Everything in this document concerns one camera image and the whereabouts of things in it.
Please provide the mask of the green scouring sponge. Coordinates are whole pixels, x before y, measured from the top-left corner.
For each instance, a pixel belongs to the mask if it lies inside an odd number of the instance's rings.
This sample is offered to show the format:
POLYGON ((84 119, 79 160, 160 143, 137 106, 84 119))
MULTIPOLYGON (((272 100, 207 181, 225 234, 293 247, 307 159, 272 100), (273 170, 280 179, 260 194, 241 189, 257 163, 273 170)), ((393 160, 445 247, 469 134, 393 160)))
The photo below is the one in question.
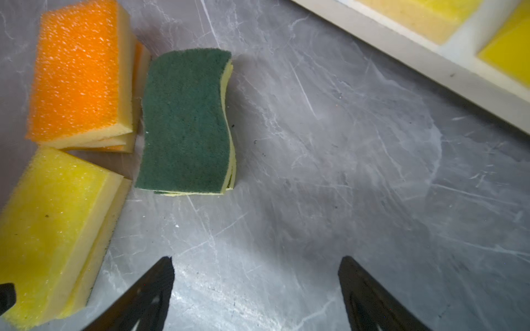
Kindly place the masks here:
POLYGON ((231 52, 219 48, 171 51, 151 63, 136 188, 213 193, 226 186, 233 140, 226 90, 232 72, 231 52))
POLYGON ((219 192, 213 193, 190 193, 190 192, 169 192, 169 191, 154 191, 155 194, 167 196, 167 197, 181 197, 188 195, 223 195, 227 190, 233 190, 235 187, 235 176, 237 173, 235 146, 233 140, 230 141, 230 159, 229 159, 229 171, 226 180, 226 186, 219 192))

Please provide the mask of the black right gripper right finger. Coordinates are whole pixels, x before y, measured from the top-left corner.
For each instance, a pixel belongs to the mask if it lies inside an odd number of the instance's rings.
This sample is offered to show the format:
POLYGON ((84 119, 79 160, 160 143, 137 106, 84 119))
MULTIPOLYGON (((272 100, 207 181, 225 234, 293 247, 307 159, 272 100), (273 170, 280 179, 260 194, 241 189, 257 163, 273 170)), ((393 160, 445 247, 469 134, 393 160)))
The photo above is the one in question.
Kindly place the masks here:
POLYGON ((353 257, 342 258, 338 278, 352 330, 428 330, 353 257))

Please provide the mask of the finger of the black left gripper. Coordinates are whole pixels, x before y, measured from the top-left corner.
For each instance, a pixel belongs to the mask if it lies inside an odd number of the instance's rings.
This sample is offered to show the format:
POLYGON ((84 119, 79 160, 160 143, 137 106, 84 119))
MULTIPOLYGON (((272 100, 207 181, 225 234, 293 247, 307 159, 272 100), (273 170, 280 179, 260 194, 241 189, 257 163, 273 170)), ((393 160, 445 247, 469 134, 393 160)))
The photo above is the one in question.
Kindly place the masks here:
POLYGON ((0 285, 0 315, 9 311, 17 302, 15 284, 6 283, 0 285))

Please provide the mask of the yellow foam sponge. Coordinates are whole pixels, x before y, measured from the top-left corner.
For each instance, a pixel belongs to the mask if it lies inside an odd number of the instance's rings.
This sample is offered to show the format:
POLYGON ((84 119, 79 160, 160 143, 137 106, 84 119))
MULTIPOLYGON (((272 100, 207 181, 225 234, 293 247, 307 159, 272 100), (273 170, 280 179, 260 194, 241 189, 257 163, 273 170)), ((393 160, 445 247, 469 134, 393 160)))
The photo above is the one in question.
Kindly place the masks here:
POLYGON ((444 44, 481 0, 364 0, 362 4, 436 44, 444 44))
POLYGON ((529 87, 529 0, 518 4, 478 57, 529 87))

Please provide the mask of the large yellow coarse sponge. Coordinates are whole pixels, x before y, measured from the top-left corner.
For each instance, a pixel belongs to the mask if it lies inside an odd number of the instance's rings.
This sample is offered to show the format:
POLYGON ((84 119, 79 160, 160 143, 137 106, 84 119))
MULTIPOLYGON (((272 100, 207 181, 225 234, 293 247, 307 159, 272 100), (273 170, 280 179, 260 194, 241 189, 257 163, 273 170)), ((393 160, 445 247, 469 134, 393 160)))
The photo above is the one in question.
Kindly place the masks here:
POLYGON ((4 319, 30 330, 66 305, 123 176, 40 147, 1 212, 1 282, 17 302, 4 319))

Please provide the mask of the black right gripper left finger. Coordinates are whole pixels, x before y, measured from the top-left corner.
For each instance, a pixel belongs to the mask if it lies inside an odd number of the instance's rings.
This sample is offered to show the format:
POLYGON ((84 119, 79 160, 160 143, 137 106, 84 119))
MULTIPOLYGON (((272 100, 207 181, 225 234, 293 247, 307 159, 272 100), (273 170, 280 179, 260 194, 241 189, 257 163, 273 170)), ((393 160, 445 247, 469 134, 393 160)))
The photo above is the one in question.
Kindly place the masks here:
POLYGON ((163 330, 175 269, 171 257, 162 257, 113 305, 85 330, 163 330))

